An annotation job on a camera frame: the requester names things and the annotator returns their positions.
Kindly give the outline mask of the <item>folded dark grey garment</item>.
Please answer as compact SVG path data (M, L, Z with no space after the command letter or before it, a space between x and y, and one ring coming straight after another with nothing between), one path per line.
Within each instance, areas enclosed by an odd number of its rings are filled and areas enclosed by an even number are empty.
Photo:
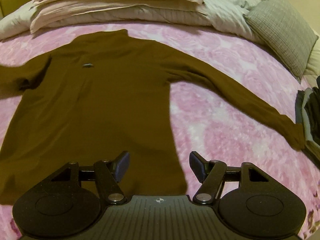
M296 123L304 129L304 154L319 166L319 77L317 85L297 92L295 101Z

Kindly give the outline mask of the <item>light grey crumpled duvet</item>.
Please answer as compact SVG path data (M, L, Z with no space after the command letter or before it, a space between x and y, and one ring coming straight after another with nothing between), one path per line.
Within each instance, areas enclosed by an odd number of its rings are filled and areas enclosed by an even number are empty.
M82 0L82 12L69 12L69 4L59 1L55 5L40 7L34 1L21 6L1 20L1 39L25 31L32 34L42 28L111 21L151 21L191 26L212 26L217 31L238 35L252 42L261 39L253 33L244 16L258 0L204 0L196 9L162 9L148 5L133 5L111 10L94 10L93 3Z

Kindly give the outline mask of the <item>brown long-sleeve shirt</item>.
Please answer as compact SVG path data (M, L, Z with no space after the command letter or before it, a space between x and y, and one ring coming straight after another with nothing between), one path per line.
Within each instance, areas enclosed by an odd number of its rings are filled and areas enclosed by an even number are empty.
M187 183L170 126L173 82L224 98L304 147L301 125L209 64L127 30L81 35L22 66L1 66L1 96L22 92L1 147L1 204L77 161L89 166L130 154L120 187L127 195L180 195Z

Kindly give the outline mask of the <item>grey knitted cushion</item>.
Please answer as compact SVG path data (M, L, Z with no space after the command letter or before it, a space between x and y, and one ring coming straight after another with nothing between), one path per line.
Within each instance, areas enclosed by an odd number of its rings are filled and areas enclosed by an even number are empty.
M298 10L286 0L261 0L244 18L300 82L318 36Z

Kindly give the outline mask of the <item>pink rose-pattern blanket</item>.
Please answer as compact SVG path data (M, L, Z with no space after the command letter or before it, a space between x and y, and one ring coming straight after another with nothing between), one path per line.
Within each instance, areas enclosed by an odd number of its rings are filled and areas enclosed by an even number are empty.
M307 82L296 79L266 49L212 28L159 23L124 22L47 29L23 33L1 42L1 64L21 65L36 55L71 42L80 35L126 29L130 36L167 44L226 73L281 114L295 118L295 100ZM176 149L193 195L199 182L189 167L189 153L218 159L229 166L249 161L298 195L307 218L304 239L319 232L319 169L302 152L294 151L272 129L252 120L215 93L191 83L171 86L170 115Z

